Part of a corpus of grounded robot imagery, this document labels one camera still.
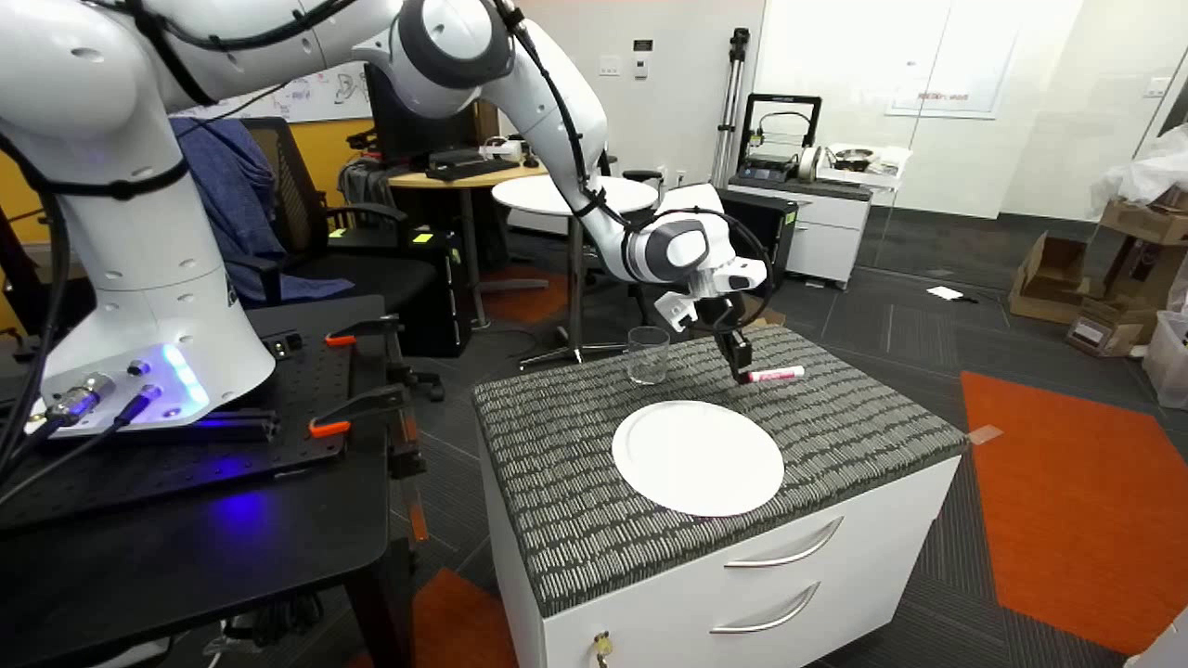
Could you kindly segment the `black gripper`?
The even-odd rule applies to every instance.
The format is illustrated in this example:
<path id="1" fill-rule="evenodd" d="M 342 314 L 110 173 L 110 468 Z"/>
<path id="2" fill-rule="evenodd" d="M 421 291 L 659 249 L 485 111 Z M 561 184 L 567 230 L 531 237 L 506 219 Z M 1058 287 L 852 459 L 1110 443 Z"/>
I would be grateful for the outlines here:
<path id="1" fill-rule="evenodd" d="M 740 328 L 743 297 L 770 279 L 761 261 L 729 261 L 722 268 L 697 271 L 682 291 L 666 291 L 655 301 L 655 313 L 671 334 L 687 334 L 696 328 L 716 331 L 716 349 L 729 359 L 735 378 L 751 376 L 754 344 Z"/>

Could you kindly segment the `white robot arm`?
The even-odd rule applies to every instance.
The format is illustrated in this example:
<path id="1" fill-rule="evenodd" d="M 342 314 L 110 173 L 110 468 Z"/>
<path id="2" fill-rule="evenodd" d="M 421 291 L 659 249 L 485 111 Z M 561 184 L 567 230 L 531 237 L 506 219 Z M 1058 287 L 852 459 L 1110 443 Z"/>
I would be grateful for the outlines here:
<path id="1" fill-rule="evenodd" d="M 493 103 L 670 328 L 770 279 L 712 200 L 645 224 L 608 207 L 604 108 L 511 0 L 0 0 L 0 135 L 98 292 L 39 376 L 52 433 L 188 425 L 275 376 L 171 119 L 342 63 L 380 67 L 426 119 Z"/>

